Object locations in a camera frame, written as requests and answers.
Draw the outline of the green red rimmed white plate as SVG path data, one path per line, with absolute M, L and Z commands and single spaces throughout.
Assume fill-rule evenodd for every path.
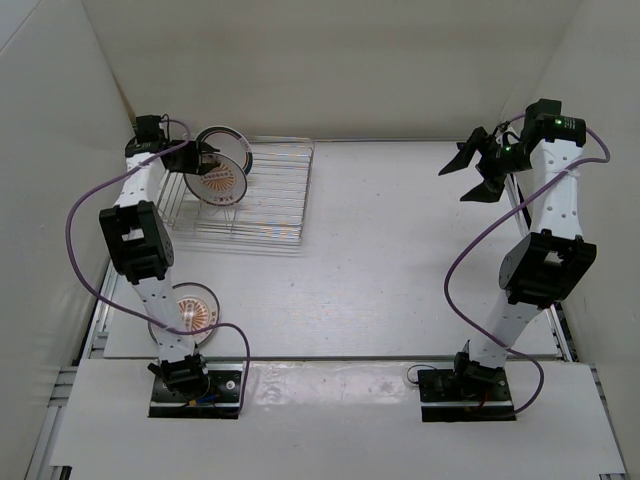
M 222 126 L 210 126 L 199 132 L 195 141 L 217 149 L 238 164 L 246 175 L 253 167 L 253 152 L 247 139 L 237 130 Z

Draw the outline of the orange sunburst plate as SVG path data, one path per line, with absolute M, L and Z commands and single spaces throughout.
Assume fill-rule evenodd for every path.
M 182 282 L 172 286 L 172 294 L 165 285 L 154 282 L 151 289 L 140 290 L 146 314 L 159 323 L 180 331 L 189 331 L 196 344 L 206 343 L 213 331 L 211 326 L 219 321 L 220 303 L 207 286 L 196 282 Z
M 243 169 L 229 157 L 217 154 L 220 166 L 206 175 L 184 174 L 189 191 L 202 202 L 218 207 L 239 203 L 247 193 L 248 180 Z

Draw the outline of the orange sunburst plate front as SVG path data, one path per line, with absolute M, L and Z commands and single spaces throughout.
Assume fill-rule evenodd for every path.
M 196 344 L 206 343 L 213 331 L 211 326 L 219 321 L 220 303 L 207 286 L 196 282 L 182 282 L 172 286 L 172 294 L 165 285 L 154 282 L 151 289 L 140 290 L 146 314 L 159 323 L 180 331 L 189 331 Z

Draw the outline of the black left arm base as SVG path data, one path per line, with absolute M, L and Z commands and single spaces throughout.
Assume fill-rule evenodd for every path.
M 154 378 L 147 416 L 162 419 L 231 419 L 240 415 L 245 367 L 241 363 L 209 363 L 208 378 L 191 391 L 170 390 Z

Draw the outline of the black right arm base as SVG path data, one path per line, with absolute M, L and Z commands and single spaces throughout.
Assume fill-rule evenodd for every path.
M 515 407 L 504 371 L 496 383 L 458 380 L 452 368 L 417 364 L 407 380 L 419 389 L 423 423 L 510 422 Z

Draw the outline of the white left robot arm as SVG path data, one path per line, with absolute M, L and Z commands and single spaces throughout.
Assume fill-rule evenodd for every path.
M 170 392 L 198 400 L 208 392 L 210 377 L 197 342 L 186 333 L 174 295 L 170 276 L 174 249 L 155 200 L 167 171 L 203 175 L 210 168 L 201 166 L 194 141 L 154 158 L 162 146 L 129 142 L 125 149 L 129 176 L 114 205 L 100 212 L 99 223 L 113 266 L 132 285 L 144 315 L 151 319 L 158 360 L 150 370 Z

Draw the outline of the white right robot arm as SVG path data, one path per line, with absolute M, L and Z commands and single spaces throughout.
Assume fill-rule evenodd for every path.
M 499 382 L 507 356 L 540 311 L 565 299 L 594 263 L 597 248 L 583 238 L 578 219 L 577 167 L 586 143 L 584 120 L 559 113 L 526 114 L 516 143 L 498 140 L 476 128 L 457 145 L 456 156 L 442 169 L 449 174 L 469 166 L 474 154 L 483 181 L 464 195 L 466 201 L 499 200 L 507 177 L 534 174 L 531 226 L 500 266 L 500 293 L 480 338 L 467 341 L 454 359 L 449 387 L 470 400 Z

